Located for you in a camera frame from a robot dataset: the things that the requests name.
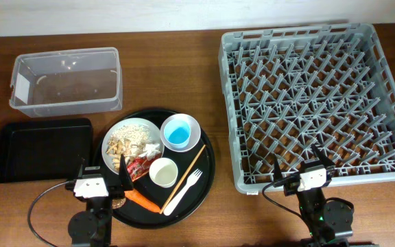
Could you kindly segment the grey plate with food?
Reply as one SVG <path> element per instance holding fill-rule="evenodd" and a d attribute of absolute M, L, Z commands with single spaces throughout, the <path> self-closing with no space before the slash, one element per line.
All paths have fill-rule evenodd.
<path fill-rule="evenodd" d="M 159 143 L 161 153 L 164 145 L 160 140 L 160 129 L 154 123 L 142 118 L 129 118 L 116 123 L 106 133 L 101 145 L 101 155 L 106 166 L 115 174 L 119 173 L 120 156 L 125 156 L 126 165 L 139 154 L 147 143 Z"/>

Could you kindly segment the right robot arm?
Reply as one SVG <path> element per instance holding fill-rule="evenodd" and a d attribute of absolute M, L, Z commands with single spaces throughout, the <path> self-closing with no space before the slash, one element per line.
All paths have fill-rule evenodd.
<path fill-rule="evenodd" d="M 282 187 L 286 196 L 295 195 L 299 213 L 269 199 L 274 205 L 299 217 L 307 226 L 310 238 L 300 241 L 302 246 L 348 246 L 352 237 L 354 204 L 341 198 L 325 198 L 323 188 L 329 186 L 335 164 L 315 145 L 311 149 L 314 161 L 301 162 L 300 170 L 283 176 L 278 158 L 274 157 L 274 179 L 269 187 Z"/>

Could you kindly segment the clear plastic bin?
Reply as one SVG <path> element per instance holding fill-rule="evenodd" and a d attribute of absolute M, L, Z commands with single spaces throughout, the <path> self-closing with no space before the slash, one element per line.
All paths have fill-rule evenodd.
<path fill-rule="evenodd" d="M 121 110 L 119 52 L 98 47 L 22 54 L 10 88 L 10 107 L 31 118 Z"/>

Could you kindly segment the white cup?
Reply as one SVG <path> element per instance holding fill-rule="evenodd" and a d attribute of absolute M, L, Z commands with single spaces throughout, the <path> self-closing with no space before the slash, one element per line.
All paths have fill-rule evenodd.
<path fill-rule="evenodd" d="M 162 188 L 172 187 L 178 177 L 178 167 L 170 158 L 158 158 L 149 168 L 149 177 Z"/>

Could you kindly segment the brown cookie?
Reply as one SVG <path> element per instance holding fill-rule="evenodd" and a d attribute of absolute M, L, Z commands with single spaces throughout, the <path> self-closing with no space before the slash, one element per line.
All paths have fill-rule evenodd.
<path fill-rule="evenodd" d="M 126 198 L 114 199 L 112 201 L 112 208 L 113 209 L 119 209 L 125 204 L 125 202 L 126 202 Z"/>

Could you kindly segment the grey dishwasher rack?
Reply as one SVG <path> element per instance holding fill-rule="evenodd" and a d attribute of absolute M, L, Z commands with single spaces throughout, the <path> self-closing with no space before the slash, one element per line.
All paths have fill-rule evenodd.
<path fill-rule="evenodd" d="M 332 185 L 395 181 L 395 81 L 373 25 L 228 32 L 219 48 L 234 185 L 257 194 L 314 159 Z"/>

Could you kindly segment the black round tray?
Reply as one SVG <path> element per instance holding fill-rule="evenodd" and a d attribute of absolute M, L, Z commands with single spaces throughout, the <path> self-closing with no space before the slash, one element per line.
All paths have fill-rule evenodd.
<path fill-rule="evenodd" d="M 162 108 L 139 110 L 121 118 L 120 120 L 116 121 L 115 124 L 121 120 L 136 117 L 149 120 L 160 128 L 164 120 L 176 113 L 178 112 Z M 118 185 L 118 175 L 112 172 L 106 166 L 101 155 L 101 143 L 104 137 L 106 137 L 106 134 L 103 135 L 100 143 L 94 149 L 92 165 L 98 165 L 101 167 L 101 171 L 105 176 L 107 185 Z M 188 166 L 192 163 L 198 152 L 202 149 L 203 145 L 206 147 L 202 151 L 197 161 L 194 163 L 188 176 L 196 169 L 202 171 L 202 175 L 199 177 L 198 181 L 187 190 L 184 197 L 181 199 L 178 206 L 173 210 L 171 215 L 166 216 L 164 214 L 153 213 L 131 200 L 126 200 L 122 207 L 112 211 L 112 216 L 124 224 L 142 229 L 163 228 L 176 224 L 189 217 L 203 203 L 211 189 L 214 180 L 215 157 L 211 142 L 209 141 L 205 131 L 201 129 L 200 140 L 191 150 L 187 152 L 174 152 L 168 148 L 165 148 L 163 154 L 163 157 L 170 158 L 178 166 L 179 180 L 187 170 Z M 159 187 L 150 180 L 148 175 L 145 175 L 134 182 L 134 188 L 147 199 L 156 203 L 159 207 L 164 205 L 166 199 L 169 197 L 174 187 L 175 185 L 166 189 Z"/>

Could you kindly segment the red snack wrapper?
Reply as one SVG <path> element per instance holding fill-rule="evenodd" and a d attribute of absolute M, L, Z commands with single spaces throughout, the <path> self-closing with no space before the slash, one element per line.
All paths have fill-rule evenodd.
<path fill-rule="evenodd" d="M 132 182 L 138 180 L 140 177 L 146 175 L 154 161 L 160 158 L 160 155 L 155 156 L 151 160 L 146 158 L 136 158 L 127 165 L 127 171 L 130 175 Z"/>

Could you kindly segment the light blue cup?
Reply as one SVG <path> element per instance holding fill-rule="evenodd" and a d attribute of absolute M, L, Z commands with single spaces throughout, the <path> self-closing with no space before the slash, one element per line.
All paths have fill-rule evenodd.
<path fill-rule="evenodd" d="M 181 119 L 173 119 L 167 122 L 164 128 L 164 138 L 168 144 L 176 150 L 186 147 L 191 136 L 189 124 Z"/>

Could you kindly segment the wooden chopstick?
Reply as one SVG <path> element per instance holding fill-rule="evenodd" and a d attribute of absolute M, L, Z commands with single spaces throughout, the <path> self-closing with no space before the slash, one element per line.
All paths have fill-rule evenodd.
<path fill-rule="evenodd" d="M 192 169 L 192 167 L 194 166 L 195 162 L 198 160 L 198 158 L 200 157 L 201 153 L 204 151 L 206 145 L 204 144 L 200 151 L 196 154 L 195 158 L 191 161 L 191 164 L 187 167 L 187 169 L 185 170 L 184 174 L 182 175 L 181 179 L 178 181 L 178 183 L 176 184 L 176 186 L 174 187 L 173 191 L 171 192 L 171 194 L 169 195 L 168 199 L 166 200 L 166 202 L 164 203 L 163 207 L 160 210 L 160 214 L 163 214 L 165 209 L 168 207 L 168 204 L 171 202 L 171 200 L 173 199 L 173 197 L 175 196 L 177 190 L 180 188 L 181 184 L 183 183 L 183 181 L 185 180 L 185 178 L 188 176 L 190 170 Z"/>

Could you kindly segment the white tissue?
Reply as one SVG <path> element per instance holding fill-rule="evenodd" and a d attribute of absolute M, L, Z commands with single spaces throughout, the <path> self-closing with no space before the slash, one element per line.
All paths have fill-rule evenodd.
<path fill-rule="evenodd" d="M 143 148 L 143 151 L 139 154 L 139 158 L 146 158 L 148 161 L 150 161 L 160 153 L 161 151 L 159 143 L 147 143 Z"/>

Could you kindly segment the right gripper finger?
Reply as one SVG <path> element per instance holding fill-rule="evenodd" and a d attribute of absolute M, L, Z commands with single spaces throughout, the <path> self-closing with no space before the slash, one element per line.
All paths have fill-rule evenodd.
<path fill-rule="evenodd" d="M 274 158 L 274 181 L 279 181 L 283 178 L 283 175 L 280 170 L 278 157 L 275 154 L 273 154 L 273 158 Z"/>
<path fill-rule="evenodd" d="M 316 145 L 312 144 L 311 148 L 315 154 L 315 156 L 319 159 L 321 164 L 326 168 L 326 169 L 334 169 L 335 164 L 332 162 L 331 159 L 329 159 L 325 154 L 323 154 L 319 148 L 316 147 Z"/>

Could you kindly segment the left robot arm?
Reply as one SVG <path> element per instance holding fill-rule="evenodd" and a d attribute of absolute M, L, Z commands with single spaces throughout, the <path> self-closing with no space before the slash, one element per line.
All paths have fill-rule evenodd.
<path fill-rule="evenodd" d="M 124 156 L 119 161 L 119 185 L 108 185 L 98 167 L 81 167 L 74 181 L 73 195 L 86 204 L 68 223 L 72 246 L 110 246 L 112 201 L 125 198 L 134 185 Z"/>

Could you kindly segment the pink bowl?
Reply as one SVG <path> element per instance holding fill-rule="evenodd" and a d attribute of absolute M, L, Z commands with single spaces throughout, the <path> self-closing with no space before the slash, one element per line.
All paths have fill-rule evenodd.
<path fill-rule="evenodd" d="M 164 138 L 164 128 L 167 124 L 168 121 L 173 120 L 173 119 L 181 119 L 186 121 L 191 129 L 191 136 L 189 139 L 189 143 L 186 147 L 176 150 L 173 149 L 167 142 L 166 138 Z M 161 129 L 160 129 L 160 137 L 161 137 L 161 141 L 163 142 L 164 146 L 166 148 L 169 148 L 170 150 L 174 151 L 174 152 L 187 152 L 189 150 L 191 150 L 195 145 L 198 144 L 199 140 L 200 140 L 200 136 L 201 136 L 201 128 L 199 123 L 190 115 L 186 115 L 186 114 L 174 114 L 170 117 L 168 117 L 166 120 L 164 120 Z"/>

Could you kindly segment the white plastic fork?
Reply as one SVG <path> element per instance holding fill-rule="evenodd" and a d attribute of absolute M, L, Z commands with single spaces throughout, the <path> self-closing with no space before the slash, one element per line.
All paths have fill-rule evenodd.
<path fill-rule="evenodd" d="M 174 209 L 178 206 L 185 193 L 199 180 L 201 175 L 202 171 L 200 169 L 196 169 L 191 175 L 188 176 L 185 186 L 166 206 L 165 210 L 163 211 L 164 215 L 168 216 L 173 213 Z"/>

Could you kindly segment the black rectangular tray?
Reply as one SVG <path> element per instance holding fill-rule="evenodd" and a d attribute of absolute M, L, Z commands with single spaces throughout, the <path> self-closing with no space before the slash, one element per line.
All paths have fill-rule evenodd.
<path fill-rule="evenodd" d="M 0 131 L 0 183 L 75 178 L 92 140 L 87 118 L 8 123 Z"/>

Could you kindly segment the orange carrot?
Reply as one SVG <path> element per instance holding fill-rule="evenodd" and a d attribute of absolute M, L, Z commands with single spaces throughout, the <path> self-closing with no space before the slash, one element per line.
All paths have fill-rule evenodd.
<path fill-rule="evenodd" d="M 124 191 L 125 197 L 144 209 L 147 209 L 148 211 L 151 211 L 153 213 L 160 213 L 160 207 L 147 199 L 145 196 L 143 196 L 140 192 L 138 192 L 136 189 L 133 189 L 132 191 Z"/>

